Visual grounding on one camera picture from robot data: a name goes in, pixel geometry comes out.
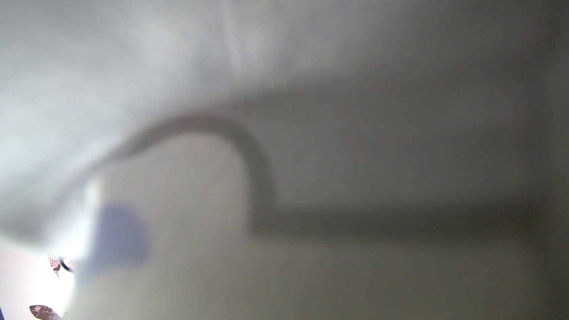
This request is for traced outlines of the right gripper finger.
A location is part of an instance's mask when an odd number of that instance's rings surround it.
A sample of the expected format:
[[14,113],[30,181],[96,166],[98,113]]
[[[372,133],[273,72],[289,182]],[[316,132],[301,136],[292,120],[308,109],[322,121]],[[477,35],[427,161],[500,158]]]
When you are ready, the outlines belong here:
[[216,136],[171,139],[96,178],[101,205],[68,319],[220,319],[227,246],[244,233],[248,177]]

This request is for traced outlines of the grey polar bear pillow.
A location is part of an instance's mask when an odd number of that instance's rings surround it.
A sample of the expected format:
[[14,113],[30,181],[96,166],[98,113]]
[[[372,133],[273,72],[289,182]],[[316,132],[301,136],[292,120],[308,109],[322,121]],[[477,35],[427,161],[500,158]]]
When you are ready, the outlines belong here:
[[233,143],[220,319],[566,319],[568,0],[1,0],[1,240],[77,265],[96,178]]

